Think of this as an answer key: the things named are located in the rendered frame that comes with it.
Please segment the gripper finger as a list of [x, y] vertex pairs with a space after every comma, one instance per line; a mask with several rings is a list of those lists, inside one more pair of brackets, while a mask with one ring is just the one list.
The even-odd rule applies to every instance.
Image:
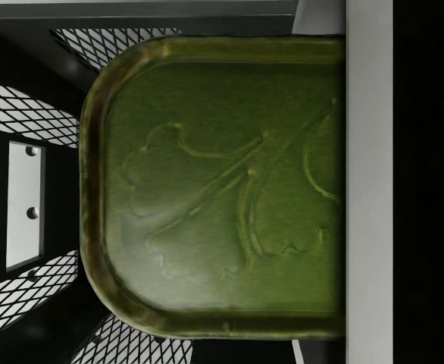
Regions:
[[292, 33], [309, 36], [346, 34], [346, 0], [298, 0]]
[[292, 340], [296, 364], [346, 364], [344, 340]]

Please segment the flat-sided can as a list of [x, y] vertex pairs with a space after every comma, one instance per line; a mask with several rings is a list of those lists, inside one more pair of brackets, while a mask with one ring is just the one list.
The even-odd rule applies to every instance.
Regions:
[[346, 43], [168, 36], [100, 72], [80, 254], [100, 301], [183, 339], [346, 333]]

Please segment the dark grey basket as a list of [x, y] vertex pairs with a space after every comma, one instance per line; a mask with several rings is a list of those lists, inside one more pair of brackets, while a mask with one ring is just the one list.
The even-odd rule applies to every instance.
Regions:
[[[55, 28], [177, 27], [191, 34], [283, 35], [298, 0], [0, 0], [0, 83], [78, 116], [94, 71], [58, 43]], [[78, 151], [37, 140], [44, 213], [38, 258], [8, 268], [9, 145], [27, 138], [0, 131], [0, 283], [79, 246]], [[66, 364], [106, 314], [84, 274], [39, 308], [0, 330], [0, 364]]]

